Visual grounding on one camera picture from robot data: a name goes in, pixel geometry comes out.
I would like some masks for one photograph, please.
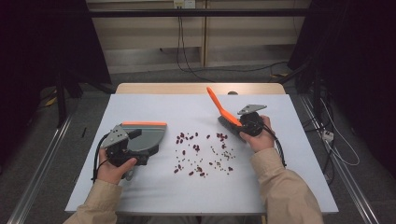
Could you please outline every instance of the table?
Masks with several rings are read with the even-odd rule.
[[[300,174],[310,186],[323,213],[338,211],[289,96],[279,84],[260,83],[119,85],[117,94],[110,98],[92,149],[65,210],[74,212],[84,202],[92,185],[90,178],[95,148],[109,129],[117,122],[128,119],[164,119],[168,127],[160,143],[159,153],[149,159],[147,166],[135,168],[137,171],[135,170],[131,182],[120,182],[124,190],[118,212],[165,216],[264,213],[258,194],[257,178],[248,159],[253,152],[236,137],[229,137],[226,149],[221,149],[222,143],[216,139],[216,133],[227,134],[227,130],[217,122],[219,111],[210,97],[202,94],[206,93],[206,86],[210,86],[223,107],[235,115],[246,103],[266,103],[268,108],[264,113],[272,118],[272,125],[284,149],[288,168]],[[226,95],[229,91],[236,91],[240,95]],[[176,144],[180,131],[194,138],[188,142],[186,140],[184,145]],[[200,145],[199,153],[192,149],[195,144]],[[181,154],[182,150],[187,152],[186,156]],[[225,160],[225,153],[231,156],[230,161]],[[211,162],[220,162],[221,168],[216,170],[209,164]],[[182,164],[183,169],[174,174],[178,164]],[[210,175],[205,178],[189,176],[196,164]],[[227,167],[233,167],[233,170],[229,171]]]

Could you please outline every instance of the gray carpet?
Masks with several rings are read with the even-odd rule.
[[[227,69],[255,69],[260,66],[235,66]],[[196,72],[196,75],[216,82],[267,82],[270,74],[285,73],[288,70],[284,64],[276,65],[270,69],[251,71],[246,73],[212,70]],[[114,87],[122,82],[206,82],[191,73],[179,70],[157,71],[138,74],[122,74],[112,76]],[[26,223],[62,223],[70,214],[64,208],[75,186],[76,178],[86,159],[96,130],[100,124],[109,95],[98,90],[81,85],[84,95],[81,99],[68,99],[68,105],[77,103],[78,108],[71,120],[71,124],[58,149],[55,159],[47,176],[35,198],[35,202],[26,218]],[[301,100],[296,93],[293,82],[285,85],[286,92],[297,110],[301,122],[309,119]],[[368,198],[381,223],[396,223],[396,181],[371,155],[364,141],[353,134],[348,121],[338,111],[336,104],[332,104],[334,121],[338,130],[357,150],[361,164],[349,166]],[[32,122],[26,127],[18,150],[11,160],[5,165],[4,172],[0,175],[0,223],[6,223],[21,197],[30,177],[50,143],[57,124],[56,105],[37,109]],[[326,161],[326,153],[319,141],[316,132],[307,133],[309,142],[317,155],[320,166]],[[335,136],[335,145],[347,161],[354,161],[355,157],[344,141]],[[329,165],[327,174],[332,175],[332,166]],[[324,217],[325,223],[364,223],[361,214],[352,201],[339,174],[335,172],[334,181],[330,185],[333,197],[340,209],[337,214]],[[130,217],[120,217],[119,223],[132,220]]]

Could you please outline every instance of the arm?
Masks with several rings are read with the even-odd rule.
[[[262,116],[270,126],[268,117]],[[274,149],[274,139],[263,131],[256,137],[241,133],[256,152],[251,163],[259,178],[260,195],[267,210],[268,222],[274,223],[323,223],[320,208],[314,194],[296,173],[285,169]]]
[[[99,163],[106,161],[106,151],[99,150]],[[118,186],[122,175],[132,169],[136,159],[130,159],[120,167],[109,162],[103,163],[98,170],[98,177],[93,184],[90,194],[77,212],[66,220],[71,223],[116,223],[116,208],[120,200],[122,188]]]

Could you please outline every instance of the beige sleeve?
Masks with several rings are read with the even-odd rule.
[[[116,223],[115,210],[120,200],[122,187],[96,180],[84,204],[80,205],[77,212],[66,220],[70,223]]]
[[[259,178],[268,223],[323,223],[311,189],[296,173],[283,167],[274,148],[255,153],[251,164]]]

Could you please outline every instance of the horizontal black bar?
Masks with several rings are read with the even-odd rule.
[[[328,8],[272,8],[272,9],[132,9],[45,11],[51,16],[121,18],[121,17],[305,17],[308,15],[333,14]]]

